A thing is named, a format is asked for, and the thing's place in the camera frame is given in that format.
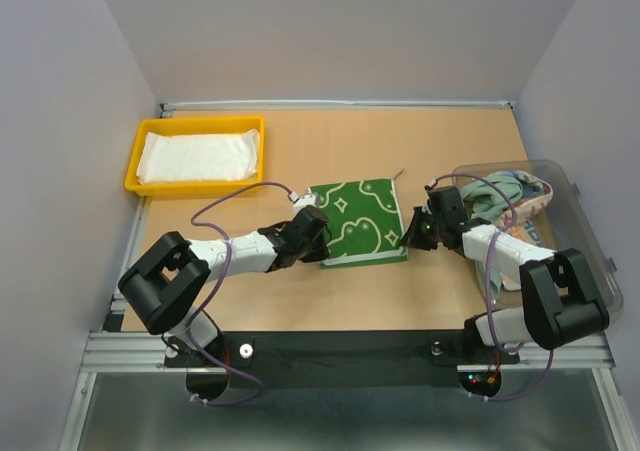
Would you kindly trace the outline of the green frog pattern towel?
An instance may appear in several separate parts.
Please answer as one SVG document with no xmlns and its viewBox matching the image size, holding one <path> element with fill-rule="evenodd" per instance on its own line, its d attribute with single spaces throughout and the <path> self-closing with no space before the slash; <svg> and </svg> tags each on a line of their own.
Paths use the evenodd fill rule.
<svg viewBox="0 0 640 451">
<path fill-rule="evenodd" d="M 405 227 L 392 178 L 320 184 L 309 188 L 328 217 L 324 269 L 399 263 Z"/>
</svg>

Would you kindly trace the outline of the white terry towel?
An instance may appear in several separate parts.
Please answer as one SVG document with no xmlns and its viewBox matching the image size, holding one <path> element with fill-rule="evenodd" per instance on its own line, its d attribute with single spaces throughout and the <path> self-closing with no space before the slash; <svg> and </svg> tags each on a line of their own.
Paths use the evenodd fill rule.
<svg viewBox="0 0 640 451">
<path fill-rule="evenodd" d="M 149 133 L 136 170 L 141 184 L 240 181 L 257 172 L 259 132 L 161 136 Z"/>
</svg>

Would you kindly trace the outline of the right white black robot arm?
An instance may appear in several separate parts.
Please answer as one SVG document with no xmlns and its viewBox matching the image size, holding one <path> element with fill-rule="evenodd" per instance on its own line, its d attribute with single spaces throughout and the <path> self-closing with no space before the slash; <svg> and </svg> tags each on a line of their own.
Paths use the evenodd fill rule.
<svg viewBox="0 0 640 451">
<path fill-rule="evenodd" d="M 513 237 L 507 229 L 517 213 L 505 193 L 508 221 L 499 228 L 470 218 L 454 186 L 426 187 L 427 201 L 414 208 L 402 245 L 425 251 L 442 245 L 458 255 L 485 264 L 486 312 L 470 319 L 460 337 L 463 355 L 482 361 L 496 348 L 515 353 L 520 344 L 535 343 L 554 350 L 606 330 L 610 314 L 587 258 L 569 248 L 554 251 Z M 496 310 L 491 272 L 498 271 L 519 286 L 521 305 Z"/>
</svg>

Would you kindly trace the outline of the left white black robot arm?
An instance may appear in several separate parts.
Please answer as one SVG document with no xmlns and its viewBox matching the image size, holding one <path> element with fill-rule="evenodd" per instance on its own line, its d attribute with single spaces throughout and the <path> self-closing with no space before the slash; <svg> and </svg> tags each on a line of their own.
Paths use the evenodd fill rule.
<svg viewBox="0 0 640 451">
<path fill-rule="evenodd" d="M 236 238 L 189 241 L 167 232 L 121 276 L 118 290 L 149 334 L 178 339 L 199 364 L 210 365 L 221 357 L 223 342 L 218 326 L 195 307 L 204 285 L 320 262 L 328 257 L 328 224 L 323 211 L 306 205 L 290 221 Z"/>
</svg>

